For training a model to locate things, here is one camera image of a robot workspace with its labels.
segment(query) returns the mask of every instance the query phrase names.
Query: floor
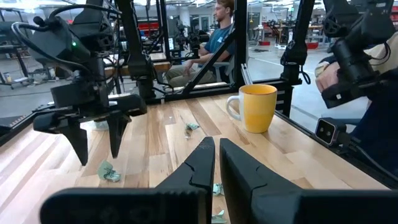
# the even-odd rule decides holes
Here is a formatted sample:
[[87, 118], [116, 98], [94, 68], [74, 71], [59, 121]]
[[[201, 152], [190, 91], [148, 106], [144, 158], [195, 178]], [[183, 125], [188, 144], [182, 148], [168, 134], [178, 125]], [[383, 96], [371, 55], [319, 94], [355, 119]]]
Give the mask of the floor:
[[[264, 49], [268, 51], [257, 53], [253, 51], [254, 49]], [[279, 52], [274, 47], [250, 47], [248, 66], [252, 79], [264, 80], [268, 78], [278, 78], [283, 71], [283, 67], [279, 64], [281, 55], [282, 52]], [[326, 108], [315, 84], [313, 71], [317, 63], [327, 55], [325, 49], [308, 51], [304, 70], [310, 75], [312, 82], [310, 85], [303, 84], [295, 86], [294, 89], [290, 117], [311, 131], [315, 130], [318, 118], [324, 116], [351, 118], [354, 114], [354, 116], [360, 118], [368, 102], [367, 99], [362, 98], [333, 108], [332, 110]], [[30, 72], [41, 67], [40, 64], [32, 58], [25, 58], [24, 61]], [[9, 73], [13, 79], [23, 77], [17, 60], [0, 61], [0, 72], [3, 74]], [[34, 78], [40, 80], [42, 77], [36, 75]], [[0, 118], [30, 114], [31, 111], [38, 106], [45, 105], [49, 101], [52, 101], [50, 93], [52, 87], [64, 85], [66, 83], [68, 82], [60, 80], [55, 83], [44, 83], [33, 87], [15, 84], [14, 90], [10, 89], [9, 86], [0, 85]], [[130, 80], [126, 80], [125, 83], [124, 89], [126, 91], [134, 88]]]

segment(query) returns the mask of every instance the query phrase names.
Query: crumpled green paper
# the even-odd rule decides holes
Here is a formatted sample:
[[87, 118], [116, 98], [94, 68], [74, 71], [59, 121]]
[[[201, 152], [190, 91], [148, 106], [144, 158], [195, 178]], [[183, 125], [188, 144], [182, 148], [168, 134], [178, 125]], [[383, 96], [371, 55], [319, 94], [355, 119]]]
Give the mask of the crumpled green paper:
[[214, 184], [213, 185], [213, 196], [224, 195], [223, 184]]
[[211, 224], [219, 224], [219, 223], [226, 223], [226, 220], [223, 218], [224, 210], [222, 210], [218, 215], [211, 216]]
[[187, 123], [185, 124], [185, 138], [190, 139], [192, 135], [192, 131], [200, 128], [199, 125], [193, 124], [193, 123]]
[[101, 180], [109, 180], [112, 182], [118, 182], [121, 174], [113, 170], [112, 164], [107, 161], [103, 161], [97, 170], [98, 177]]

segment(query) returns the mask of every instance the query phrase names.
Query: ceramic mug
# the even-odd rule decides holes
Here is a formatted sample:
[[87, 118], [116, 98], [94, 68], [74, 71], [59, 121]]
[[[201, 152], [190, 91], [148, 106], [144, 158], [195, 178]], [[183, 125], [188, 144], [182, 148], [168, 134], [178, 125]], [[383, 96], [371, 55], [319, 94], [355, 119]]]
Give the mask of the ceramic mug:
[[[231, 96], [226, 110], [234, 119], [242, 121], [246, 131], [264, 133], [271, 125], [276, 107], [277, 89], [270, 85], [245, 85], [239, 89], [239, 96]], [[239, 114], [231, 111], [232, 101], [239, 101]]]

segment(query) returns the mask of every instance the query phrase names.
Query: mug handle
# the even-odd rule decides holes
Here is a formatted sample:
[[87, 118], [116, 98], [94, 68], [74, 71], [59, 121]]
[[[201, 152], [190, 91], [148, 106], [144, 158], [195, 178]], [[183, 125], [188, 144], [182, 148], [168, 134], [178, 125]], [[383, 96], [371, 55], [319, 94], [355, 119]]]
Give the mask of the mug handle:
[[228, 98], [228, 100], [226, 101], [226, 111], [228, 112], [229, 115], [231, 115], [231, 117], [233, 117], [234, 119], [240, 121], [241, 120], [241, 115], [232, 112], [231, 108], [229, 107], [229, 105], [234, 100], [238, 100], [239, 101], [239, 96], [231, 96], [231, 97]]

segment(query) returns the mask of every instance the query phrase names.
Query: desk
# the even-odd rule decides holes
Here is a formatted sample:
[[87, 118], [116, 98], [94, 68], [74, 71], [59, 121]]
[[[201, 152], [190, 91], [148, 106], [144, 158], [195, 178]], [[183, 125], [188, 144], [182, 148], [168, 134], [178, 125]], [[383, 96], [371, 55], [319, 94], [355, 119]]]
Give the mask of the desk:
[[[221, 182], [220, 138], [229, 138], [305, 189], [387, 189], [278, 116], [265, 134], [245, 132], [239, 121], [228, 116], [227, 97], [149, 106], [147, 114], [132, 118], [127, 126], [117, 159], [112, 159], [108, 133], [90, 131], [82, 124], [89, 130], [86, 167], [65, 137], [38, 133], [29, 126], [0, 148], [0, 223], [37, 223], [42, 202], [65, 188], [155, 187], [205, 136], [213, 136], [216, 143], [215, 183]], [[185, 123], [198, 123], [201, 128], [185, 139]], [[123, 175], [120, 182], [106, 182], [96, 175], [105, 159]], [[222, 209], [226, 210], [224, 197], [214, 197], [213, 213]]]
[[[150, 58], [152, 60], [160, 60], [160, 59], [165, 59], [166, 56], [164, 55], [164, 53], [153, 53], [150, 55]], [[158, 72], [166, 72], [170, 69], [171, 64], [170, 62], [159, 62], [159, 63], [154, 63], [154, 67]], [[123, 66], [123, 68], [121, 68], [120, 71], [122, 76], [130, 76], [129, 67], [127, 65]], [[114, 73], [114, 68], [112, 67], [105, 68], [106, 77], [110, 77], [113, 73]]]

